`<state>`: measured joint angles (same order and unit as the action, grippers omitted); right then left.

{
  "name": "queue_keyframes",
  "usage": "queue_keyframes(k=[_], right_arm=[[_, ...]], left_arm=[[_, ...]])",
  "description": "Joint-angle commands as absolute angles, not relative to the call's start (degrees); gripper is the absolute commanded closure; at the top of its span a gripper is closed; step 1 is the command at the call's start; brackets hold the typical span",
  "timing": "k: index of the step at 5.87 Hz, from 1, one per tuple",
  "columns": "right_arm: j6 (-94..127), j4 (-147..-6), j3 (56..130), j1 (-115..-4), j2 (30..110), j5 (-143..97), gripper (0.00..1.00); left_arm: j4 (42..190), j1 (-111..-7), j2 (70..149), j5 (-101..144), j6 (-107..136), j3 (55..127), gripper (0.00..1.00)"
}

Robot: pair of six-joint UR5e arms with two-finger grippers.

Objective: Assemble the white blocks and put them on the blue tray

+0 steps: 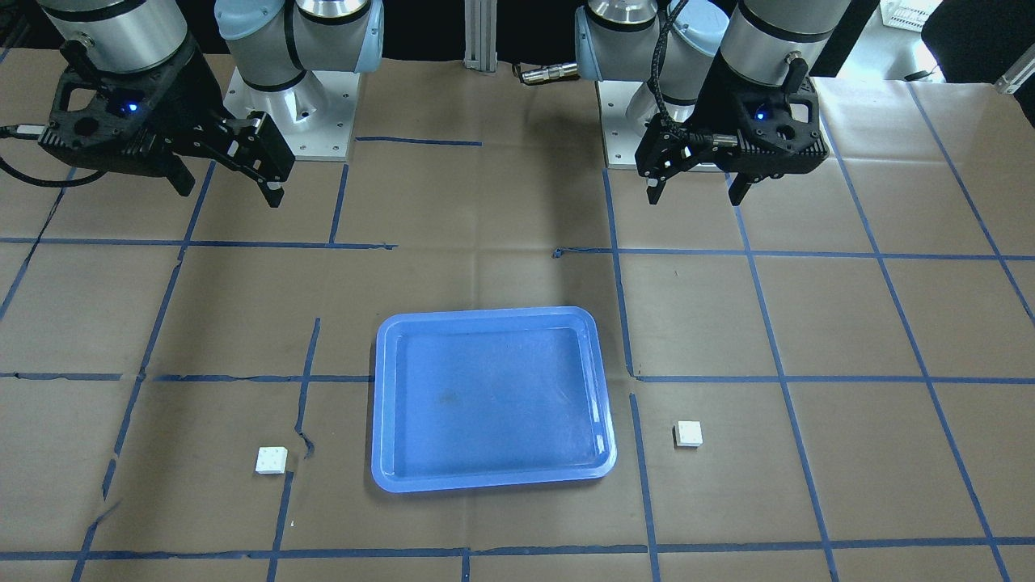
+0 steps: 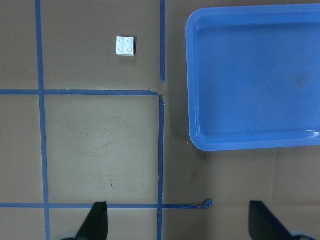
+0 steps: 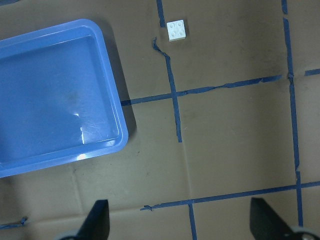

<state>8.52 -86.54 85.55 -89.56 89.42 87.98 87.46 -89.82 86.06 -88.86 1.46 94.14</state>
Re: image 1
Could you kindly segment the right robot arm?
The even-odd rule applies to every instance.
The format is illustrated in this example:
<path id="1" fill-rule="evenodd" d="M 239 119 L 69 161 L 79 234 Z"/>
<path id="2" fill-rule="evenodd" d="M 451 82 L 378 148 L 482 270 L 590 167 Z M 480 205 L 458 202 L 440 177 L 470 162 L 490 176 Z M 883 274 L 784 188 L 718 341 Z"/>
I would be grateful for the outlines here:
<path id="1" fill-rule="evenodd" d="M 268 206 L 297 159 L 343 161 L 355 82 L 383 55 L 381 1 L 218 1 L 239 87 L 221 91 L 174 1 L 45 1 L 63 36 L 37 143 L 68 166 L 195 187 L 184 159 L 255 182 Z"/>

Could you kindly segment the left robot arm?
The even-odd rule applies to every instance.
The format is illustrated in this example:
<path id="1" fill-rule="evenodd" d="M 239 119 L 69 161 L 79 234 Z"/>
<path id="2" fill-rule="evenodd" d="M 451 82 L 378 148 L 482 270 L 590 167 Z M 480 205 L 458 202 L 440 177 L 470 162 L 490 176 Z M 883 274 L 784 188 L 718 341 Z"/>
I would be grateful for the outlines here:
<path id="1" fill-rule="evenodd" d="M 582 78 L 642 82 L 653 103 L 633 161 L 656 204 L 703 163 L 732 174 L 739 205 L 765 179 L 812 173 L 829 154 L 814 62 L 847 1 L 587 1 L 574 16 Z"/>

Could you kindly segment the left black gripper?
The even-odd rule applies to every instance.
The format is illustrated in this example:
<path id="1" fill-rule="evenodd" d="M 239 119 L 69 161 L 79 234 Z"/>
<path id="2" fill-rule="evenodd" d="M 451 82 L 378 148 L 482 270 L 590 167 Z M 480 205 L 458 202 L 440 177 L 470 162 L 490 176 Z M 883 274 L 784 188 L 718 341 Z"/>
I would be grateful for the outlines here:
<path id="1" fill-rule="evenodd" d="M 803 175 L 830 150 L 818 124 L 818 96 L 800 55 L 783 57 L 775 85 L 748 80 L 718 55 L 703 82 L 694 113 L 681 125 L 651 119 L 635 148 L 651 205 L 668 181 L 699 163 L 735 173 L 729 202 L 740 206 L 759 176 Z"/>

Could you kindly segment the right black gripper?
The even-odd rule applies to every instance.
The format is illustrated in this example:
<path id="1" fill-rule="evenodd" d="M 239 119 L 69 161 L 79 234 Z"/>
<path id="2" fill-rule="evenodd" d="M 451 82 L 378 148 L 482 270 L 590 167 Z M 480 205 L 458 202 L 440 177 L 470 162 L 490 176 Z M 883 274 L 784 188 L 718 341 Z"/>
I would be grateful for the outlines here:
<path id="1" fill-rule="evenodd" d="M 233 119 L 221 86 L 193 36 L 141 71 L 102 71 L 87 45 L 67 40 L 49 122 L 38 145 L 68 166 L 165 177 L 179 196 L 196 178 L 184 156 L 225 159 L 252 178 L 271 209 L 280 206 L 295 155 L 267 112 Z"/>

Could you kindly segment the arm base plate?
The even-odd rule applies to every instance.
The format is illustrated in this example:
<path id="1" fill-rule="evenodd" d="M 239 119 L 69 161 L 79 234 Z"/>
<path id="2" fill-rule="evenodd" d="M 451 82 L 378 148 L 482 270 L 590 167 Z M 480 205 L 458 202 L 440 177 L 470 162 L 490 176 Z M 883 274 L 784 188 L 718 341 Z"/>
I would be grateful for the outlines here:
<path id="1" fill-rule="evenodd" d="M 657 114 L 657 103 L 646 82 L 600 81 L 595 86 L 607 168 L 633 171 L 635 148 Z"/>
<path id="2" fill-rule="evenodd" d="M 298 161 L 347 162 L 362 80 L 352 71 L 307 71 L 292 87 L 263 91 L 234 70 L 223 104 L 238 117 L 269 114 Z"/>

